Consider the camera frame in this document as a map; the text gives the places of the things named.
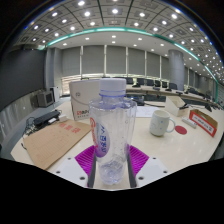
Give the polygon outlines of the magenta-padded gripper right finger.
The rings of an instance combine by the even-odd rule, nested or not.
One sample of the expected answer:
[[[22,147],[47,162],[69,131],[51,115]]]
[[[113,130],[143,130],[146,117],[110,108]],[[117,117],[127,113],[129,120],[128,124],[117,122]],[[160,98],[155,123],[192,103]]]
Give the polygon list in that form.
[[[127,163],[131,188],[146,186],[169,174],[158,158],[149,157],[134,146],[129,148]]]

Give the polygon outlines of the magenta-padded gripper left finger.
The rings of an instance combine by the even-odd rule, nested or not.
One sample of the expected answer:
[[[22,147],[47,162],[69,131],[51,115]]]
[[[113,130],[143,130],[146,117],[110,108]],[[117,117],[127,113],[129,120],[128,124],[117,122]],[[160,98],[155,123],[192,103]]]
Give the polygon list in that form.
[[[75,157],[66,158],[54,172],[55,175],[84,188],[94,186],[96,157],[90,146]]]

